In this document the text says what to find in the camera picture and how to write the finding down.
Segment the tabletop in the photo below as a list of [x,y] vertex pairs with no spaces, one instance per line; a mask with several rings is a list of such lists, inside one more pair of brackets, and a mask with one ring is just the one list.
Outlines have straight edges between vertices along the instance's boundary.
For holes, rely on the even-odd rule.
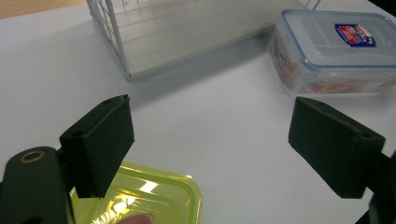
[[0,2],[0,19],[27,15],[58,7],[83,4],[84,0],[2,0]]
[[[317,10],[380,12],[365,0]],[[0,20],[0,177],[31,147],[59,136],[105,99],[128,94],[135,142],[126,161],[191,175],[201,223],[355,223],[372,197],[340,199],[288,143],[294,98],[282,91],[271,33],[213,51],[155,76],[127,81],[86,5]],[[317,97],[396,149],[396,90]]]

